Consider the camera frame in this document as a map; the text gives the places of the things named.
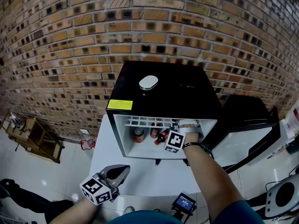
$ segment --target black mini fridge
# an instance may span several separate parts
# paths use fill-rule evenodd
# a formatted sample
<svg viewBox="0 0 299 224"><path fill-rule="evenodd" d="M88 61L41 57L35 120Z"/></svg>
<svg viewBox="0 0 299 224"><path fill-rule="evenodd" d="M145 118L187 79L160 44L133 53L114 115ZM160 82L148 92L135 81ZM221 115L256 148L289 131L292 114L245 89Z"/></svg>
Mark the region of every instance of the black mini fridge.
<svg viewBox="0 0 299 224"><path fill-rule="evenodd" d="M256 158L280 138L276 107L260 98L230 95L218 122L202 141L217 162L232 172Z"/></svg>
<svg viewBox="0 0 299 224"><path fill-rule="evenodd" d="M139 82L147 76L156 76L158 82L143 90ZM185 159L182 150L171 153L164 150L164 143L156 145L151 128L161 132L175 119L196 119L205 138L220 112L220 102L201 67L140 61L124 63L107 106L123 156L146 159ZM133 134L136 127L143 130L140 143Z"/></svg>

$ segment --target hand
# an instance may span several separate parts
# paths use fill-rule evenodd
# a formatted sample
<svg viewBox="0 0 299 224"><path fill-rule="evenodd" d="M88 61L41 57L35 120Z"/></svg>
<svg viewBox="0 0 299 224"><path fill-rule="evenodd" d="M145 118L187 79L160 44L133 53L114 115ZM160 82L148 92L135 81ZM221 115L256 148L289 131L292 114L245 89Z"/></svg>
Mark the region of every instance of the hand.
<svg viewBox="0 0 299 224"><path fill-rule="evenodd" d="M197 127L196 125L180 125L179 128L193 128ZM184 144L187 143L197 143L199 139L198 133L186 133Z"/></svg>

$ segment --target red object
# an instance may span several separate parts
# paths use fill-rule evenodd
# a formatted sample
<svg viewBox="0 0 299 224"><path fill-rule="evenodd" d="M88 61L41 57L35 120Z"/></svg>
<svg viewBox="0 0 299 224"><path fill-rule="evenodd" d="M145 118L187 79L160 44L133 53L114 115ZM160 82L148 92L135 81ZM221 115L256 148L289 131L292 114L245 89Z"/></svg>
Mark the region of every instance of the red object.
<svg viewBox="0 0 299 224"><path fill-rule="evenodd" d="M299 115L298 115L298 111L297 111L297 109L294 109L294 110L293 110L293 113L294 113L294 115L295 115L297 121L299 121Z"/></svg>
<svg viewBox="0 0 299 224"><path fill-rule="evenodd" d="M154 142L156 145L159 145L161 142L165 142L168 137L168 129L165 129L162 133L158 135L158 139Z"/></svg>
<svg viewBox="0 0 299 224"><path fill-rule="evenodd" d="M151 138L156 139L159 135L159 129L158 128L150 128L149 135Z"/></svg>
<svg viewBox="0 0 299 224"><path fill-rule="evenodd" d="M134 141L135 143L142 143L144 140L144 131L140 127L136 127L133 130L133 136L134 136Z"/></svg>
<svg viewBox="0 0 299 224"><path fill-rule="evenodd" d="M85 142L87 142L87 146L89 148L83 148L83 145L86 144ZM81 140L80 145L81 145L82 150L89 150L89 149L92 149L95 147L95 141L94 140Z"/></svg>

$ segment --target black bracelet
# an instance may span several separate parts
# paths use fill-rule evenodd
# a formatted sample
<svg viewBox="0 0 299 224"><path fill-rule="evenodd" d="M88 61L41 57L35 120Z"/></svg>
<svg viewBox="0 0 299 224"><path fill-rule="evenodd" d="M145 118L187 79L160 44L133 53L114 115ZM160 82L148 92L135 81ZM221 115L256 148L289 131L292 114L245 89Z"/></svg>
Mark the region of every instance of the black bracelet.
<svg viewBox="0 0 299 224"><path fill-rule="evenodd" d="M185 147L188 147L190 145L197 145L197 146L200 146L203 150L205 150L207 153L209 153L211 155L211 157L214 159L214 155L212 154L212 151L210 149L208 149L206 146L204 146L203 144L200 144L200 143L186 143L183 145L183 149Z"/></svg>

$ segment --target wooden furniture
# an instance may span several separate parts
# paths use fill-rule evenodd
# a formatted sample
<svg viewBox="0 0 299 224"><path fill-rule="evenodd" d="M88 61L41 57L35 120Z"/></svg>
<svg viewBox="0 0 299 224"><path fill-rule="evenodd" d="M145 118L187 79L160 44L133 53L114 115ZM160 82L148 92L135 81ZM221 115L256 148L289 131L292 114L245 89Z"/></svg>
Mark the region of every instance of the wooden furniture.
<svg viewBox="0 0 299 224"><path fill-rule="evenodd" d="M23 130L13 128L13 124L10 122L6 133L13 137L15 142L24 147L29 154L60 163L59 158L64 146L52 138L35 118L26 119L26 125Z"/></svg>

